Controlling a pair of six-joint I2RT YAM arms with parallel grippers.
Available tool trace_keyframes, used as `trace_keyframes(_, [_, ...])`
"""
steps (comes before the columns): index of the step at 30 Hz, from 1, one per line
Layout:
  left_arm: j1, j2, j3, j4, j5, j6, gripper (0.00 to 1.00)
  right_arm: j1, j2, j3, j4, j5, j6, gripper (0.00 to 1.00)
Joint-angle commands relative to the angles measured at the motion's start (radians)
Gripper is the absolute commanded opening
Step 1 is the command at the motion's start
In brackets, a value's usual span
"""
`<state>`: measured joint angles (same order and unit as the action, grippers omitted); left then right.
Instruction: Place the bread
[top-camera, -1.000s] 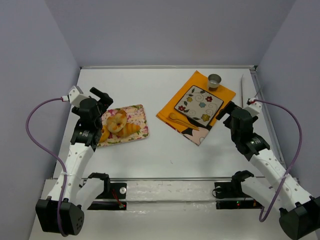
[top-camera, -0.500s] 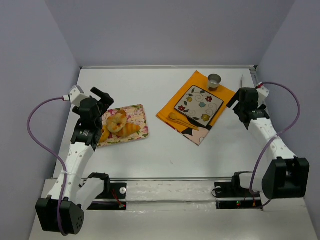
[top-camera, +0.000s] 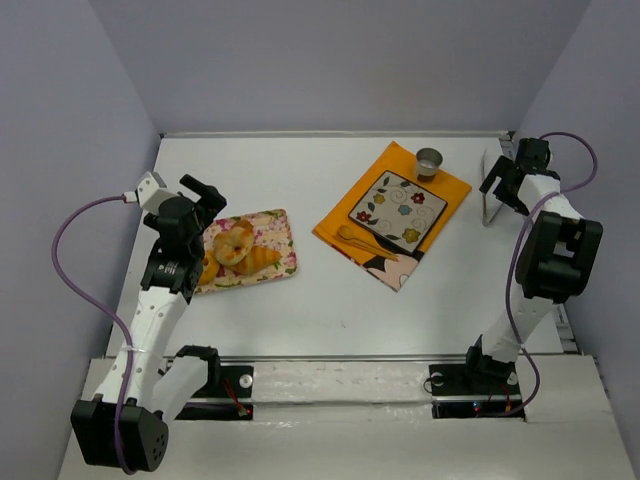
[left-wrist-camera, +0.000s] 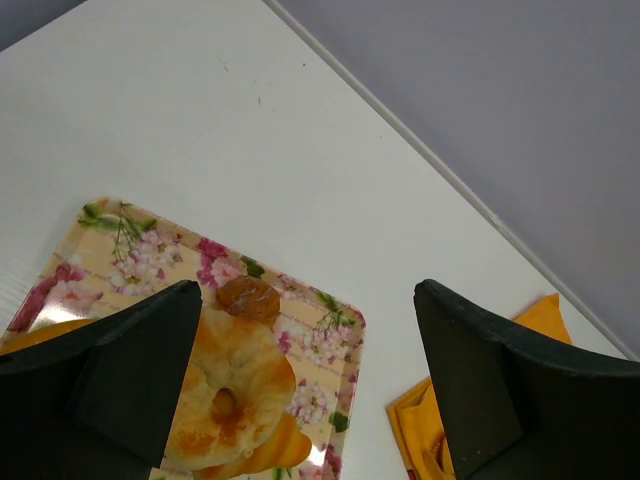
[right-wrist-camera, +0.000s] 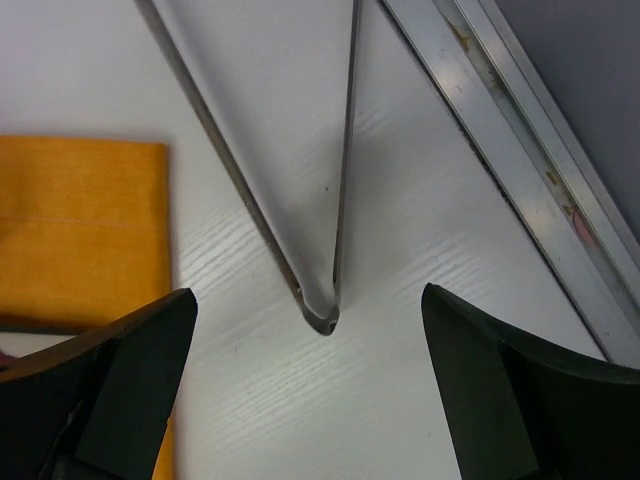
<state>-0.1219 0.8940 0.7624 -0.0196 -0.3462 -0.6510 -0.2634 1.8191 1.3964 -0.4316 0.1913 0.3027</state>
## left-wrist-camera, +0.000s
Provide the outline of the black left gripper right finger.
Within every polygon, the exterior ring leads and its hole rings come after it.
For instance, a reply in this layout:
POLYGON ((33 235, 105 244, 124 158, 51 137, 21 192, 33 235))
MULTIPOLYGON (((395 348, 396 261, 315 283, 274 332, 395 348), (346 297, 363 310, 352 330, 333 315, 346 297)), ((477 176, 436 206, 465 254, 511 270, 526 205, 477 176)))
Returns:
POLYGON ((635 479, 639 365, 425 280, 414 305, 459 479, 635 479))

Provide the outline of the round bagel bread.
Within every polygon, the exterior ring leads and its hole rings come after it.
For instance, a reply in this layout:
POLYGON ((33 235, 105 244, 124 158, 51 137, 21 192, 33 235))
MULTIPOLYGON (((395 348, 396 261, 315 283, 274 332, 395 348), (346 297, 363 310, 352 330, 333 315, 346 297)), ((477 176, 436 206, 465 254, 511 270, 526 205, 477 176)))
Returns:
POLYGON ((192 471, 251 456, 275 430, 295 388, 293 368, 269 327, 203 310, 165 456, 192 471))

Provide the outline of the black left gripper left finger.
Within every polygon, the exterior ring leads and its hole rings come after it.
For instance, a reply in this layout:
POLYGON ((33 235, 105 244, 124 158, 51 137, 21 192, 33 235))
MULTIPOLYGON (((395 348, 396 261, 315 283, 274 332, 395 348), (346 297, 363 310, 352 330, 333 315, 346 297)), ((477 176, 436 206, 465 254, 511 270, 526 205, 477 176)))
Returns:
POLYGON ((4 479, 146 479, 160 466, 202 307, 183 280, 1 357, 4 479))

